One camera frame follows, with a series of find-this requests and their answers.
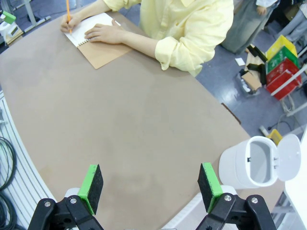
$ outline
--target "notebook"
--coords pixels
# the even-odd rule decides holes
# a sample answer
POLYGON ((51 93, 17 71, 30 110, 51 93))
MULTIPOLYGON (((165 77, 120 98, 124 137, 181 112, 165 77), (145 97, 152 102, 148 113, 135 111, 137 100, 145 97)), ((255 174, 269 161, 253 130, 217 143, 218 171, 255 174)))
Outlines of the notebook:
POLYGON ((81 51, 92 66, 98 69, 128 53, 131 51, 131 48, 124 44, 111 45, 102 42, 89 42, 84 38, 84 33, 92 29, 96 24, 112 25, 112 18, 106 13, 87 18, 73 29, 72 34, 65 33, 65 35, 81 51))

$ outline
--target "screw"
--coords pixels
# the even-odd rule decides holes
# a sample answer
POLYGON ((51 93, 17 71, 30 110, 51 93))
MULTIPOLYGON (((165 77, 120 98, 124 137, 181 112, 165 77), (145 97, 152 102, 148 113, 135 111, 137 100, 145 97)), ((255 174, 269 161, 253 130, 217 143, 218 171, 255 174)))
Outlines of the screw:
POLYGON ((224 197, 224 200, 225 200, 225 201, 231 201, 231 196, 230 196, 230 195, 226 195, 226 196, 224 197))
POLYGON ((75 204, 77 202, 77 200, 75 198, 71 199, 71 203, 75 204))
POLYGON ((256 203, 258 203, 258 199, 255 198, 255 197, 253 197, 253 198, 251 199, 251 202, 253 202, 254 204, 256 204, 256 203))
POLYGON ((49 201, 47 201, 46 203, 45 203, 45 207, 49 207, 51 205, 51 203, 49 202, 49 201))

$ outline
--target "white notebook page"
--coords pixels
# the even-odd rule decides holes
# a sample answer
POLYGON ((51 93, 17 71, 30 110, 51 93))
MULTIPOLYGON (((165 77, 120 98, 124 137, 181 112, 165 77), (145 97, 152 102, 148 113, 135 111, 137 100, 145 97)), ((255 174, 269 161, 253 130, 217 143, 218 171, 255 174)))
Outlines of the white notebook page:
POLYGON ((83 20, 77 25, 72 34, 65 33, 69 40, 77 47, 80 43, 85 42, 84 33, 92 29, 96 24, 112 25, 112 18, 106 13, 101 13, 83 20))

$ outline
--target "yellow shirt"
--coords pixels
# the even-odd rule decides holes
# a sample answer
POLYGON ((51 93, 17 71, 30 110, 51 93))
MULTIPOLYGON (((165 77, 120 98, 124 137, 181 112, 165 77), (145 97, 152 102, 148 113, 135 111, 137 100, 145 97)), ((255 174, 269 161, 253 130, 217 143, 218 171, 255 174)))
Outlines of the yellow shirt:
POLYGON ((140 27, 159 40, 155 58, 196 76, 233 21, 233 0, 104 0, 113 11, 141 4, 140 27))

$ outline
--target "red bin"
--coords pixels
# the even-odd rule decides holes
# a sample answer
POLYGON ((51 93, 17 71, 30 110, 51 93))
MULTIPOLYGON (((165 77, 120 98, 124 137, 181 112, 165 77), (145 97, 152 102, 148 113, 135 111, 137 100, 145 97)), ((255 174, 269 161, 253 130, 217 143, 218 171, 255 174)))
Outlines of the red bin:
MULTIPOLYGON (((285 59, 276 68, 274 68, 270 73, 267 74, 267 86, 266 89, 272 93, 287 80, 289 80, 294 74, 299 71, 298 67, 289 59, 285 59)), ((289 93, 291 93, 297 86, 302 84, 301 75, 297 76, 292 82, 290 82, 286 87, 280 90, 274 97, 278 100, 283 99, 289 93)))

